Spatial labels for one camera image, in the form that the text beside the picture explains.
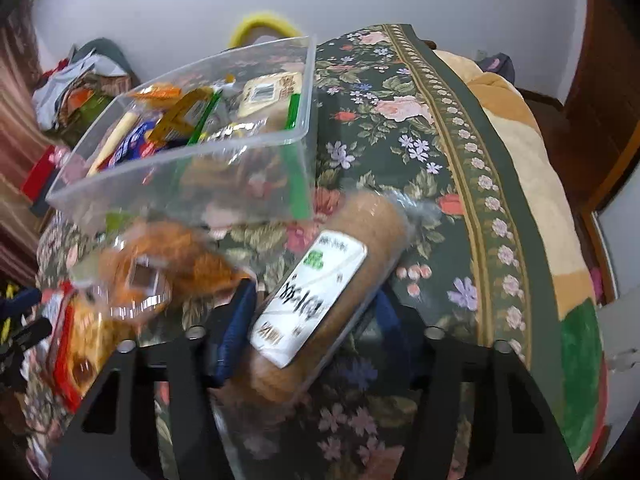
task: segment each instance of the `metal screw head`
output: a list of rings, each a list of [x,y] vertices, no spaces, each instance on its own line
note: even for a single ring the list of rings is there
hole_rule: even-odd
[[[118,352],[121,354],[128,354],[136,347],[136,342],[132,339],[125,339],[121,341],[118,345]]]
[[[205,336],[207,330],[201,325],[194,325],[189,327],[187,332],[184,333],[187,339],[201,339]]]
[[[427,339],[431,339],[434,341],[443,339],[446,335],[447,333],[439,326],[428,326],[426,329],[424,329],[424,336]]]
[[[513,352],[513,347],[504,339],[498,339],[498,341],[495,341],[494,348],[501,354],[510,354]]]

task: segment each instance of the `plastic storage box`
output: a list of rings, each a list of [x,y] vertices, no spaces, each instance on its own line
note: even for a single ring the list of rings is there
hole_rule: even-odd
[[[317,114],[314,97],[316,44],[291,38],[229,50],[184,66],[151,82],[169,82],[184,92],[224,79],[245,83],[277,72],[303,72],[292,130],[245,139],[205,142],[129,161],[71,182],[62,168],[47,202],[86,234],[105,228],[110,212],[160,214],[191,226],[306,218],[313,211]],[[147,82],[139,88],[149,85]],[[108,128],[132,99],[115,98],[72,153],[88,160]]]

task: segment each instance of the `barcode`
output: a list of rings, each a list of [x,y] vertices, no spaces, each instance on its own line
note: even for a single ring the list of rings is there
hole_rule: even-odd
[[[276,87],[274,83],[258,85],[254,88],[254,93],[251,96],[251,101],[271,101],[273,99],[275,89]]]

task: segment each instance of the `striped curtain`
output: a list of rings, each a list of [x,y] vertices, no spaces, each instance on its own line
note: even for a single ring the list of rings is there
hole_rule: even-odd
[[[30,1],[23,0],[0,27],[0,270],[23,285],[37,272],[38,219],[19,189],[50,145],[31,105],[39,75]]]

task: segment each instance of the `green floral fabric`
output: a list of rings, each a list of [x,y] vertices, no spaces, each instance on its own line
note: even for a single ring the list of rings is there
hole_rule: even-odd
[[[561,412],[561,337],[542,240],[508,152],[478,102],[406,25],[376,25],[322,44],[316,80],[314,218],[212,231],[219,250],[252,269],[260,288],[270,291],[339,206],[343,190],[394,189],[432,200],[442,218],[418,225],[390,278],[399,301],[423,323],[460,339],[509,341]],[[56,286],[91,246],[56,216],[38,252],[40,286]],[[202,322],[214,305],[200,299],[167,309],[146,327],[140,343],[178,335]],[[249,479],[392,478],[417,394],[398,376],[381,339],[375,319],[365,316],[305,402],[276,426],[258,431],[250,414],[236,413],[227,442],[234,466]],[[44,399],[47,410],[39,408]],[[42,432],[32,438],[30,458],[43,473],[68,421],[51,399],[48,386],[32,373],[26,413]],[[161,458],[173,479],[168,402],[161,384]],[[464,473],[471,414],[472,392],[465,386],[451,478]]]

